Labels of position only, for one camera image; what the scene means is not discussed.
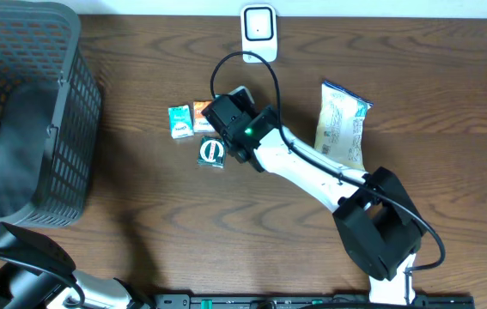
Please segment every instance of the blue package edge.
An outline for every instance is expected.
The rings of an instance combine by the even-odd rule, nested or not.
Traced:
[[[337,85],[335,83],[332,83],[332,82],[329,82],[329,81],[323,81],[323,84],[326,85],[327,87],[329,88],[333,88],[335,90],[338,90],[338,91],[342,91],[344,92],[345,94],[351,96],[352,98],[356,99],[356,100],[360,100],[362,101],[363,103],[367,103],[369,104],[370,106],[373,106],[373,102],[371,102],[370,100],[365,100],[364,98],[362,98],[361,96],[357,95],[357,94],[354,94],[353,92],[351,92],[350,90],[340,86],[340,85]]]

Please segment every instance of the white backdrop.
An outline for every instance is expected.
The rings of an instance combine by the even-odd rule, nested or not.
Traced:
[[[48,1],[67,4],[78,14],[238,15],[246,4],[269,3],[280,16],[487,18],[487,0]]]

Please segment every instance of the white rectangular device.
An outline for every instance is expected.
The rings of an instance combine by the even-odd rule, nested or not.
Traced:
[[[267,62],[277,57],[276,11],[269,4],[247,5],[241,10],[242,50],[254,52]],[[243,55],[247,63],[259,63],[256,57]]]

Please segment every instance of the wood grain surface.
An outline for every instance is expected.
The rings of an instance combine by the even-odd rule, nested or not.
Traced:
[[[324,80],[372,100],[366,168],[394,171],[447,247],[415,288],[487,308],[487,21],[278,18],[278,36],[286,125],[313,144]],[[167,108],[208,99],[240,49],[238,18],[82,16],[81,47],[105,95],[94,181],[76,225],[39,230],[78,269],[148,293],[368,290],[319,202],[233,158],[198,167],[201,136],[170,136]],[[239,85],[273,101],[259,64],[226,63],[217,92]],[[424,237],[418,263],[437,255]]]

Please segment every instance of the gray plastic basket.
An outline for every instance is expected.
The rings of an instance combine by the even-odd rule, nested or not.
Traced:
[[[0,2],[0,220],[63,227],[82,214],[101,99],[57,3]]]

